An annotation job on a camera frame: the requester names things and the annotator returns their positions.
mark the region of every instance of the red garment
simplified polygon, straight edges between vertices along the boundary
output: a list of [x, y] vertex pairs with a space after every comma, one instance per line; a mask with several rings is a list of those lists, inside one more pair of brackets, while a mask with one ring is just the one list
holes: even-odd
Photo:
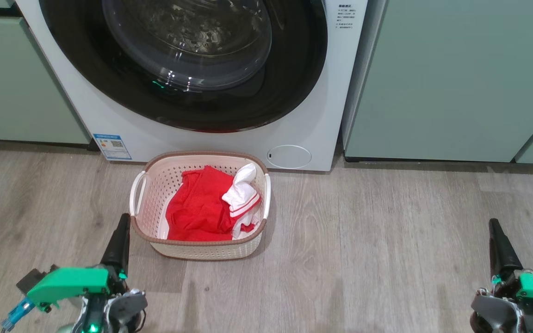
[[167, 205], [167, 238], [174, 241], [230, 241], [236, 220], [222, 195], [233, 177], [209, 165], [202, 170], [184, 171], [182, 186]]

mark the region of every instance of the front-loading washing machine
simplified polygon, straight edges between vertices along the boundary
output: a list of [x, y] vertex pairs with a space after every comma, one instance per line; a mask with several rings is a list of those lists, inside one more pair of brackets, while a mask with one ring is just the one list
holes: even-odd
[[366, 0], [17, 4], [108, 160], [229, 150], [330, 170]]

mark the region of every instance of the wooden floor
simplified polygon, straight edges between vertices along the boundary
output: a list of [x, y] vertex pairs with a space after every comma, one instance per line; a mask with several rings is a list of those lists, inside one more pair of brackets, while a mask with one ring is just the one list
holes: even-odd
[[[99, 261], [142, 165], [79, 149], [0, 144], [0, 321], [32, 268]], [[345, 164], [271, 173], [273, 205], [247, 259], [194, 262], [131, 237], [129, 284], [148, 292], [147, 333], [464, 333], [489, 283], [501, 220], [533, 268], [533, 167]], [[74, 321], [62, 303], [16, 333]]]

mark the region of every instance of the black cable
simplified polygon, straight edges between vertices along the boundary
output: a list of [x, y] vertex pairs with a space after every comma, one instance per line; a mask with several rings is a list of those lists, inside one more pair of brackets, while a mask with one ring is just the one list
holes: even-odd
[[148, 313], [145, 312], [145, 309], [144, 309], [143, 310], [143, 319], [141, 320], [141, 325], [134, 333], [137, 333], [137, 332], [139, 332], [139, 331], [141, 331], [143, 329], [143, 327], [145, 326], [145, 320], [146, 320], [147, 317], [148, 317]]

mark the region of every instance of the white garment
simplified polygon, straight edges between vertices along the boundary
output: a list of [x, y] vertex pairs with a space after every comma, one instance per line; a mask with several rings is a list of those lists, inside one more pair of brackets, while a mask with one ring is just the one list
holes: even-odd
[[222, 196], [222, 200], [230, 205], [230, 217], [239, 217], [233, 229], [231, 236], [237, 240], [240, 235], [242, 225], [249, 226], [258, 221], [253, 208], [260, 202], [260, 195], [250, 185], [256, 177], [256, 166], [254, 163], [246, 164], [241, 167], [235, 177], [229, 190]]

